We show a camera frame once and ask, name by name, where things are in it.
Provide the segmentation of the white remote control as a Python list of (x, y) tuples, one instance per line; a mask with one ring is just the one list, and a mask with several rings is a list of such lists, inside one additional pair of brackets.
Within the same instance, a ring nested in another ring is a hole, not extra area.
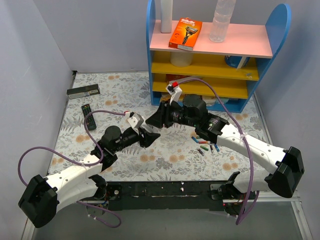
[(147, 129), (147, 131), (149, 133), (157, 133), (157, 134), (160, 133), (160, 130), (157, 127), (154, 127), (154, 126), (149, 125), (149, 124), (146, 125), (146, 129)]

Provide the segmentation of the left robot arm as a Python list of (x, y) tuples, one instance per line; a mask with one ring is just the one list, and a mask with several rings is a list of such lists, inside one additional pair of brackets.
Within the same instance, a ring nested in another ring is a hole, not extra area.
[(147, 148), (160, 133), (143, 128), (125, 131), (117, 126), (108, 127), (98, 141), (99, 148), (82, 162), (58, 173), (42, 177), (36, 175), (26, 184), (18, 206), (36, 228), (48, 224), (61, 209), (85, 198), (101, 200), (106, 196), (106, 182), (98, 174), (117, 160), (117, 152), (139, 143)]

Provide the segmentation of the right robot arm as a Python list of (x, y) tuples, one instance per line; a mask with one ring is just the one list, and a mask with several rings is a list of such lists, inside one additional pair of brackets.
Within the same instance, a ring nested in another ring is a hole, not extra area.
[(158, 129), (169, 128), (173, 124), (194, 127), (202, 139), (227, 147), (263, 167), (253, 176), (236, 173), (226, 186), (227, 195), (237, 199), (250, 188), (252, 191), (272, 191), (291, 198), (305, 172), (302, 153), (296, 147), (283, 149), (265, 143), (255, 137), (240, 133), (226, 119), (207, 110), (200, 96), (187, 95), (179, 105), (175, 101), (161, 102), (157, 111), (146, 123)]

